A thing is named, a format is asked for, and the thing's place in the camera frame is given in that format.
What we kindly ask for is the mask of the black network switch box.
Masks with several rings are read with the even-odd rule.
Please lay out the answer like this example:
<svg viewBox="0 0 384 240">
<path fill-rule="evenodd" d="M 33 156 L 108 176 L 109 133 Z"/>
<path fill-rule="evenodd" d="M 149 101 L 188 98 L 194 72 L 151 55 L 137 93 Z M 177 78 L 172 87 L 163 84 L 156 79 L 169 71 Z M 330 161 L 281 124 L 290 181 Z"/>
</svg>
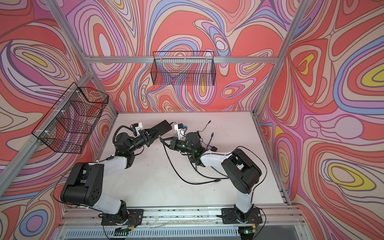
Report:
<svg viewBox="0 0 384 240">
<path fill-rule="evenodd" d="M 167 120 L 163 120 L 159 124 L 147 130 L 147 132 L 149 133 L 151 138 L 156 139 L 171 130 L 172 130 L 171 124 Z"/>
</svg>

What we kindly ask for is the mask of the black power adapter with cord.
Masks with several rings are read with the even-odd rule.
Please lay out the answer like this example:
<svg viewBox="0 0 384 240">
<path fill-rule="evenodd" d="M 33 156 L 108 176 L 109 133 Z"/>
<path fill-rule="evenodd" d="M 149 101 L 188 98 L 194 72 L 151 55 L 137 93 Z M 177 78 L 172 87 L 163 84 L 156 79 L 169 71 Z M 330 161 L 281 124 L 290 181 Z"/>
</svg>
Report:
<svg viewBox="0 0 384 240">
<path fill-rule="evenodd" d="M 201 143 L 203 142 L 203 138 L 201 137 L 201 132 L 203 132 L 207 126 L 211 123 L 211 120 L 209 120 L 207 122 L 207 124 L 205 125 L 205 127 L 202 129 L 202 130 L 197 130 L 196 133 L 197 133 L 197 136 L 199 137 L 199 140 L 201 141 Z"/>
</svg>

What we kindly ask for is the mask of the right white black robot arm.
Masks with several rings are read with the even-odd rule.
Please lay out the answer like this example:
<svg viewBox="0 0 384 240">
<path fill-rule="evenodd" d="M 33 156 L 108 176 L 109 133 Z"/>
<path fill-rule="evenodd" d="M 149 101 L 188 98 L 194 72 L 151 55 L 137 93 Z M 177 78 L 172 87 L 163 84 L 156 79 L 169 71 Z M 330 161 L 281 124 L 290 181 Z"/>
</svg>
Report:
<svg viewBox="0 0 384 240">
<path fill-rule="evenodd" d="M 222 208 L 219 218 L 224 224 L 247 224 L 256 220 L 260 213 L 254 207 L 253 188 L 259 183 L 262 170 L 239 147 L 229 153 L 218 153 L 215 148 L 203 147 L 197 133 L 189 133 L 185 139 L 171 137 L 160 139 L 165 149 L 173 150 L 187 156 L 190 163 L 197 167 L 221 167 L 237 190 L 237 201 L 232 208 Z"/>
</svg>

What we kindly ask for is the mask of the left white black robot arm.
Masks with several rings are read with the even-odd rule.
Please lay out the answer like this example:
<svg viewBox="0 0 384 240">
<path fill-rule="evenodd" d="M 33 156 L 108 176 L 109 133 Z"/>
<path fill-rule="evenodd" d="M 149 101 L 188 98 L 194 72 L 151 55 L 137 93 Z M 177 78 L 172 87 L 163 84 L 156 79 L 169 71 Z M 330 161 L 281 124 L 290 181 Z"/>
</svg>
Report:
<svg viewBox="0 0 384 240">
<path fill-rule="evenodd" d="M 135 150 L 150 146 L 156 129 L 143 129 L 141 124 L 120 126 L 113 135 L 114 155 L 97 163 L 74 166 L 60 193 L 65 204 L 89 207 L 101 212 L 102 225 L 126 225 L 130 217 L 126 203 L 103 191 L 104 177 L 132 166 Z"/>
</svg>

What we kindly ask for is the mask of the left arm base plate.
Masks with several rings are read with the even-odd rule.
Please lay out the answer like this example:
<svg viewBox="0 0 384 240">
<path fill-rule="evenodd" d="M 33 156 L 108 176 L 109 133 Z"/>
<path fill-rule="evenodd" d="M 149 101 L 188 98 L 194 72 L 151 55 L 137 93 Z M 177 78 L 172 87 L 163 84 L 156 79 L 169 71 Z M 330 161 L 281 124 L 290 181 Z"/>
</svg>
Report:
<svg viewBox="0 0 384 240">
<path fill-rule="evenodd" d="M 99 214 L 102 226 L 131 226 L 137 227 L 142 224 L 144 209 L 128 209 L 120 211 L 115 215 Z"/>
</svg>

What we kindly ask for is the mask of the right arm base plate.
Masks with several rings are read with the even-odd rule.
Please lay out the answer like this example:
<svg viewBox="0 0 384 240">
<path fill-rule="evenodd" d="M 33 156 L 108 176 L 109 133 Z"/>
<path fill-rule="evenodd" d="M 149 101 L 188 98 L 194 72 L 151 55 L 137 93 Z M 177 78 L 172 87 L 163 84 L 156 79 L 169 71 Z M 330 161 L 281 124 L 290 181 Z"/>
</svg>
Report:
<svg viewBox="0 0 384 240">
<path fill-rule="evenodd" d="M 246 213 L 235 207 L 222 208 L 218 217 L 223 220 L 223 224 L 254 224 L 258 226 L 263 223 L 261 211 L 256 207 L 251 207 Z"/>
</svg>

